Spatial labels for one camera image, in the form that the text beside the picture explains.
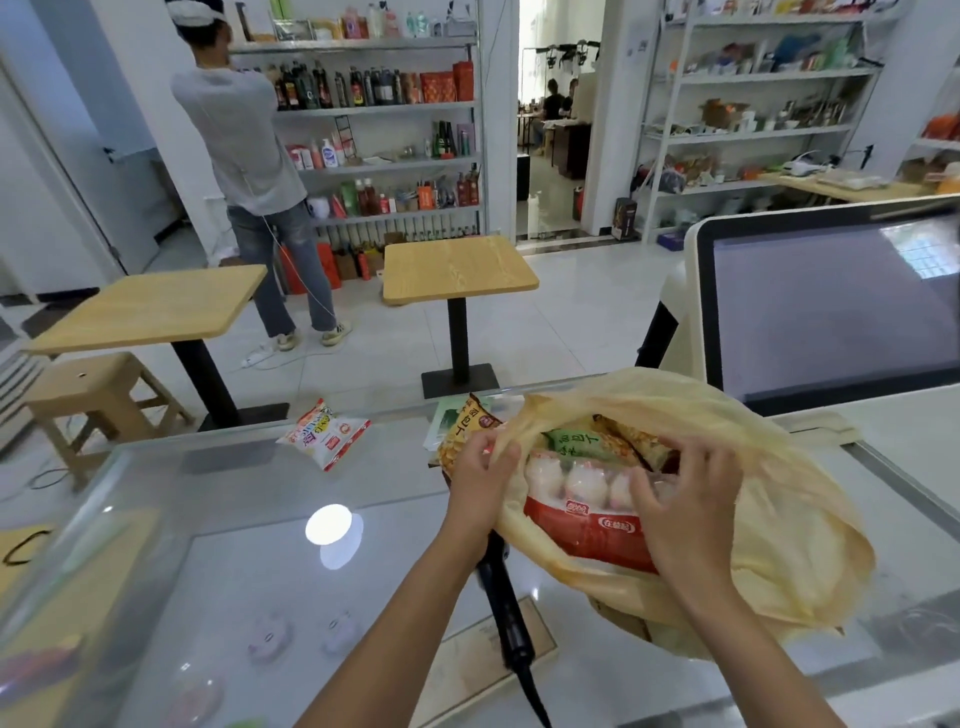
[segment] shelf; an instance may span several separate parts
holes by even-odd
[[[432,169],[437,167],[456,167],[477,161],[477,157],[455,157],[453,159],[415,159],[414,161],[395,161],[389,164],[359,164],[345,167],[325,167],[324,169],[301,169],[303,177],[335,177],[338,175],[356,175],[366,177],[383,172],[404,172],[410,169]]]
[[[826,71],[784,71],[783,73],[738,73],[718,76],[709,73],[688,73],[681,77],[683,85],[758,84],[773,81],[817,81],[818,79],[845,79],[856,76],[874,76],[875,68],[834,68]],[[658,80],[665,81],[663,76]]]
[[[715,134],[688,134],[686,136],[671,136],[668,143],[671,146],[680,144],[723,144],[734,141],[756,141],[758,139],[777,139],[787,136],[813,136],[822,133],[841,133],[848,132],[853,128],[853,124],[835,124],[832,127],[804,127],[800,129],[778,129],[774,132],[753,132],[753,133],[715,133]],[[645,136],[651,139],[660,140],[662,134],[645,133]]]
[[[337,109],[303,109],[300,111],[280,111],[277,116],[285,118],[305,118],[307,116],[366,116],[384,113],[416,113],[418,111],[453,111],[473,109],[472,101],[454,101],[446,104],[396,104],[383,107],[343,107]]]
[[[415,212],[390,212],[385,215],[368,215],[366,217],[328,217],[326,220],[315,220],[318,228],[328,228],[332,225],[363,225],[364,223],[386,223],[391,220],[411,220],[434,215],[455,215],[460,212],[479,212],[480,206],[445,207],[443,209],[419,209]]]
[[[342,51],[420,51],[434,48],[463,48],[476,43],[475,36],[383,37],[371,40],[279,40],[273,43],[237,43],[233,55],[250,53],[339,53]]]
[[[929,147],[930,149],[948,149],[952,152],[960,152],[960,141],[949,141],[948,139],[926,139],[922,136],[914,142],[916,147]]]
[[[708,192],[732,192],[738,189],[759,189],[760,187],[776,187],[775,182],[766,180],[736,180],[735,182],[723,182],[722,184],[703,184],[695,187],[688,187],[679,195],[671,192],[661,192],[663,197],[686,197],[687,195],[703,195]]]
[[[828,25],[843,23],[862,23],[865,20],[896,20],[899,16],[892,12],[835,12],[835,13],[783,13],[779,15],[702,15],[693,18],[696,26],[721,25]],[[669,26],[685,25],[685,18],[671,20]]]

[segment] wooden table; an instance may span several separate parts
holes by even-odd
[[[383,271],[385,303],[446,299],[453,368],[421,374],[423,396],[430,400],[499,389],[490,364],[469,364],[467,297],[539,287],[540,280],[527,261],[500,235],[387,246]]]
[[[262,265],[238,265],[127,276],[74,308],[26,349],[52,354],[169,343],[206,405],[200,430],[286,420],[288,404],[238,410],[204,343],[227,332],[266,275]]]
[[[836,184],[819,182],[818,175],[809,177],[794,177],[781,175],[776,172],[767,172],[760,175],[762,180],[773,182],[784,187],[799,189],[812,195],[819,195],[828,200],[843,200],[848,203],[882,203],[887,200],[901,200],[906,197],[923,197],[932,195],[933,190],[923,184],[909,182],[890,182],[885,187],[873,189],[847,189]]]

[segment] white snack bag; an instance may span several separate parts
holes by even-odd
[[[302,449],[326,473],[369,426],[370,420],[337,417],[320,399],[313,409],[297,420],[297,426],[277,442]]]

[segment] plastic bag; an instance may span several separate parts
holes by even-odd
[[[660,370],[626,369],[526,397],[493,453],[512,441],[522,449],[496,526],[511,546],[592,597],[618,626],[675,654],[708,656],[659,576],[570,556],[524,515],[524,468],[541,433],[595,414],[655,435],[709,437],[736,451],[744,482],[733,581],[778,640],[835,629],[852,614],[876,557],[839,485],[778,426],[704,382]]]

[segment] hand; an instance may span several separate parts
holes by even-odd
[[[666,444],[681,451],[677,493],[661,503],[641,468],[631,472],[630,493],[657,571],[689,609],[733,589],[733,511],[743,471],[730,449]]]
[[[511,443],[491,464],[489,450],[494,443],[496,433],[490,430],[476,432],[467,440],[453,466],[450,502],[441,528],[450,543],[467,550],[471,566],[487,550],[487,535],[493,530],[507,482],[520,460],[520,445]]]

